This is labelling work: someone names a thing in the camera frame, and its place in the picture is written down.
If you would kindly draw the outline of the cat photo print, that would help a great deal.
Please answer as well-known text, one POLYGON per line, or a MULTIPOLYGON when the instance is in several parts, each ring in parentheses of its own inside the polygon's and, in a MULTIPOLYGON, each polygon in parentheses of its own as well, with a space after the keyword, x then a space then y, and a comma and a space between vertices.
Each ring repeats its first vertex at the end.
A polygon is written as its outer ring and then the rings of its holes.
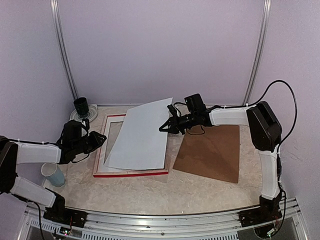
POLYGON ((121 170, 159 170, 165 167, 168 134, 159 128, 169 119, 166 98, 129 109, 106 159, 108 167, 121 170))

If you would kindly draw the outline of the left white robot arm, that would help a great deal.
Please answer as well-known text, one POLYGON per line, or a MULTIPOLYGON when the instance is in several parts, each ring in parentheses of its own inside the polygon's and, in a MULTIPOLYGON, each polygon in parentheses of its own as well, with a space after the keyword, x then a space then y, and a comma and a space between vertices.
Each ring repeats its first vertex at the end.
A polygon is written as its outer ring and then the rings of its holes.
POLYGON ((107 137, 90 131, 90 121, 70 120, 64 124, 57 142, 32 142, 0 137, 0 192, 11 194, 24 202, 45 208, 43 218, 69 227, 83 228, 87 212, 65 206, 60 194, 18 175, 17 165, 77 163, 76 156, 89 156, 106 142, 107 137))

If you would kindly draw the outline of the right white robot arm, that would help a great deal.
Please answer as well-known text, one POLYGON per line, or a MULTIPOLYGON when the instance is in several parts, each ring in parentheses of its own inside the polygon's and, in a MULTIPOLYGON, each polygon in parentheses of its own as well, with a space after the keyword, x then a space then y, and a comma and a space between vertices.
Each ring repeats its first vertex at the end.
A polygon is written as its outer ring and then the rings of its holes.
POLYGON ((246 106, 219 106, 207 108, 200 94, 186 97, 189 113, 178 115, 174 105, 167 106, 171 117, 159 127, 160 132, 185 134, 194 126, 215 127, 220 125, 248 126, 251 141, 258 150, 262 170, 262 192, 259 207, 239 212, 242 227, 258 225, 283 216, 280 200, 284 190, 280 183, 282 174, 279 156, 282 127, 266 101, 246 106))

